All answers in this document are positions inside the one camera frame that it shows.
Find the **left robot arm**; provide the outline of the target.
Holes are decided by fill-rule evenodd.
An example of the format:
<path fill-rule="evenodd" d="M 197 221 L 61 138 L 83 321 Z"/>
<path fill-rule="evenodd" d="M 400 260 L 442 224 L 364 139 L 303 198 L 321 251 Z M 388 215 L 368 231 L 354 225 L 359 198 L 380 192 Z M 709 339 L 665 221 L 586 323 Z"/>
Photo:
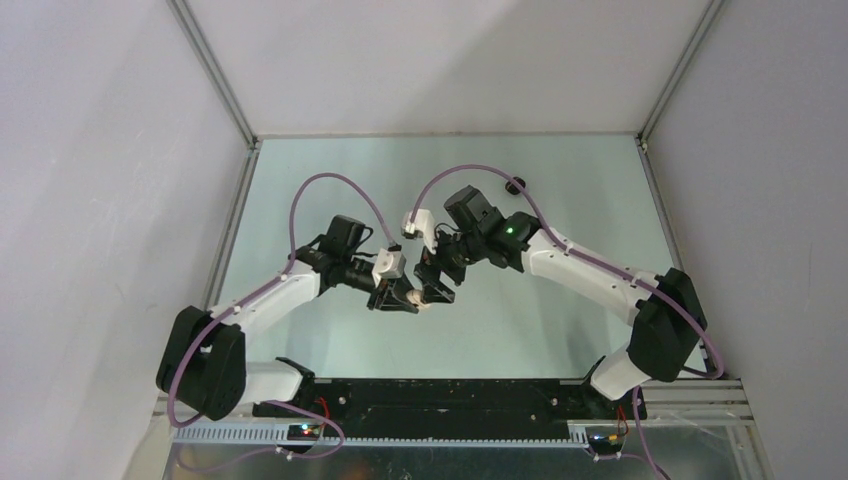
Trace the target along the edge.
<path fill-rule="evenodd" d="M 180 401 L 210 420 L 268 400 L 277 401 L 292 416 L 311 412 L 316 390 L 304 382 L 308 370 L 291 360 L 250 362 L 247 350 L 290 312 L 337 286 L 366 293 L 370 310 L 417 313 L 423 295 L 404 273 L 400 249 L 382 249 L 373 261 L 360 256 L 362 238 L 371 231 L 358 220 L 337 215 L 325 234 L 296 250 L 288 272 L 245 299 L 212 310 L 181 310 L 156 386 L 171 403 Z"/>

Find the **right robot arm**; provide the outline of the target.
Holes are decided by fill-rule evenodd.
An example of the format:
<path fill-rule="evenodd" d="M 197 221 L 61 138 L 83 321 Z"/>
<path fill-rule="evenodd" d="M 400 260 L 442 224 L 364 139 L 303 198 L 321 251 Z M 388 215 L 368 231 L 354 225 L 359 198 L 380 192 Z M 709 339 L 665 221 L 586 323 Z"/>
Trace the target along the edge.
<path fill-rule="evenodd" d="M 606 418 L 622 397 L 649 380 L 672 382 L 701 343 L 707 322 L 694 283 L 685 272 L 664 274 L 617 266 L 553 229 L 540 217 L 518 211 L 504 216 L 484 194 L 468 185 L 444 208 L 454 226 L 441 230 L 432 213 L 406 213 L 403 234 L 424 242 L 415 274 L 426 304 L 451 303 L 454 292 L 441 278 L 461 285 L 468 267 L 487 261 L 544 278 L 594 301 L 631 329 L 627 343 L 604 357 L 581 392 L 585 411 Z"/>

